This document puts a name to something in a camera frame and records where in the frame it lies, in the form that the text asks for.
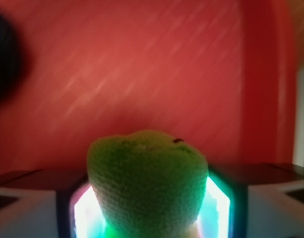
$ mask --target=black blurry object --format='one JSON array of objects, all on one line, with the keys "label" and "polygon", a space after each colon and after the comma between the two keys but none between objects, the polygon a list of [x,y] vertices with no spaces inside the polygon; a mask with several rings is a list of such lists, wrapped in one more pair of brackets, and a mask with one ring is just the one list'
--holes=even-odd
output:
[{"label": "black blurry object", "polygon": [[0,100],[19,82],[23,62],[19,41],[11,24],[0,15]]}]

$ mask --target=white light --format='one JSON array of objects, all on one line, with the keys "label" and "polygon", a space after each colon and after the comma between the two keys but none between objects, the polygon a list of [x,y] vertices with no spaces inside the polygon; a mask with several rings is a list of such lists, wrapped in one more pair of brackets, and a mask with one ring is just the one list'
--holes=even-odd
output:
[{"label": "white light", "polygon": [[74,206],[77,238],[103,238],[106,221],[91,186],[84,192]]},{"label": "white light", "polygon": [[206,194],[197,221],[202,237],[228,237],[229,209],[230,199],[208,177]]}]

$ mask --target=green fruit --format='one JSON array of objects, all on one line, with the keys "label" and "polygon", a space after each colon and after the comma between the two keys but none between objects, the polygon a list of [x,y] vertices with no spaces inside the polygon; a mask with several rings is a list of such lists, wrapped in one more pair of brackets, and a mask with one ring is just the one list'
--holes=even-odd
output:
[{"label": "green fruit", "polygon": [[89,181],[107,223],[124,237],[178,237],[197,219],[208,175],[204,156],[162,132],[94,142]]}]

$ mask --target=red background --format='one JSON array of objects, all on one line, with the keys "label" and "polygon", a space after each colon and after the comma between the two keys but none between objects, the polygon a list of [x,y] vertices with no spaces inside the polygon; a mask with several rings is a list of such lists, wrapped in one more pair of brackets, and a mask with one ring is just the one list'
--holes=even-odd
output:
[{"label": "red background", "polygon": [[0,174],[85,168],[158,129],[209,162],[291,162],[296,59],[282,0],[0,0],[27,69],[0,103]]}]

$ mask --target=brown spot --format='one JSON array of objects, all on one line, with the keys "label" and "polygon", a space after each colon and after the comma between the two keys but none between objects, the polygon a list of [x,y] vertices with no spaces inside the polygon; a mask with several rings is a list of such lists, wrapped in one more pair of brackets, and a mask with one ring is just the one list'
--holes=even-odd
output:
[{"label": "brown spot", "polygon": [[182,139],[176,138],[175,140],[173,140],[174,143],[178,143],[180,141],[183,141]]}]

